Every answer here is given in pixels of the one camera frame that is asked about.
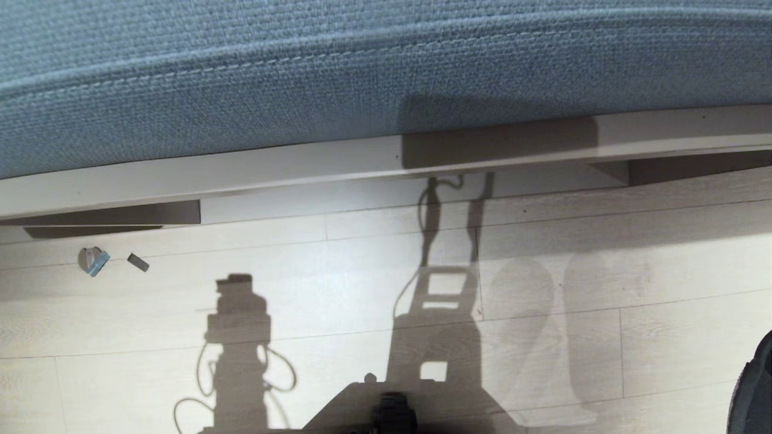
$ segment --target wooden floor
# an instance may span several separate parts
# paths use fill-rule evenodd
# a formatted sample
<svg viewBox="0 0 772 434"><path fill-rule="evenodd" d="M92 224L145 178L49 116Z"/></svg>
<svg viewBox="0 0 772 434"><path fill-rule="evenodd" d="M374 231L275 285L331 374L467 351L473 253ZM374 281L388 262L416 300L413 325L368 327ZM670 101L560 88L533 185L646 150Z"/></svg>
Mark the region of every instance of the wooden floor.
<svg viewBox="0 0 772 434"><path fill-rule="evenodd" d="M11 244L0 432L719 434L771 327L770 168Z"/></svg>

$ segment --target dark fabric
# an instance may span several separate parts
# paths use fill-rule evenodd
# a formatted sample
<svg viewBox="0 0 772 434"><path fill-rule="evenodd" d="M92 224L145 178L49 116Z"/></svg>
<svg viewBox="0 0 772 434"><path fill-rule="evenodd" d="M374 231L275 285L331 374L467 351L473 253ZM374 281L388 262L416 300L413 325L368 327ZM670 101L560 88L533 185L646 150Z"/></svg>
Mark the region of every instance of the dark fabric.
<svg viewBox="0 0 772 434"><path fill-rule="evenodd" d="M772 103L772 0L0 5L0 178Z"/></svg>

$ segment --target debris on floor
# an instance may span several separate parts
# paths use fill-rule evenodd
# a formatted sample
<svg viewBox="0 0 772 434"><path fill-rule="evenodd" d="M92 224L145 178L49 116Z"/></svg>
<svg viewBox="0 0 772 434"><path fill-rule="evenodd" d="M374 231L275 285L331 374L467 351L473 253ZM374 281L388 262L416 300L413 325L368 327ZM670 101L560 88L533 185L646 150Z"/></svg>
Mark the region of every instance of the debris on floor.
<svg viewBox="0 0 772 434"><path fill-rule="evenodd" d="M109 259L110 255L107 252L103 252L99 247L83 248L78 254L78 265L89 276L94 277Z"/></svg>
<svg viewBox="0 0 772 434"><path fill-rule="evenodd" d="M131 263L131 265L136 266L138 269L147 272L147 269L150 268L150 264L144 262L139 256L131 253L129 255L128 261Z"/></svg>

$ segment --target fabric texture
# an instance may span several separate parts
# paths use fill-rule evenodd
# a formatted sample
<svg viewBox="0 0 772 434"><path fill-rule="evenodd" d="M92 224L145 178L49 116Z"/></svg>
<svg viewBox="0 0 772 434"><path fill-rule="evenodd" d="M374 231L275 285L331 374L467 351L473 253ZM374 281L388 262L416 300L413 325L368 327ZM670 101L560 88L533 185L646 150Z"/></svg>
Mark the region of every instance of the fabric texture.
<svg viewBox="0 0 772 434"><path fill-rule="evenodd" d="M772 0L0 5L0 178L772 103Z"/></svg>

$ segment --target small blue object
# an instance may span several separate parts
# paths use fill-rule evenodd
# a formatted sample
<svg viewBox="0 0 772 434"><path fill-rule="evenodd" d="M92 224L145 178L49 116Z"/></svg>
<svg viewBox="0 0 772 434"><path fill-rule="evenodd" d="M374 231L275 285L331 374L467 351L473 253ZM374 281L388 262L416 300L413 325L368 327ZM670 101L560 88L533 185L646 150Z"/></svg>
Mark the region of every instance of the small blue object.
<svg viewBox="0 0 772 434"><path fill-rule="evenodd" d="M108 255L107 252L100 253L99 256L94 259L94 262L89 266L88 270L86 270L86 273L88 273L91 277L96 276L109 259L110 255Z"/></svg>

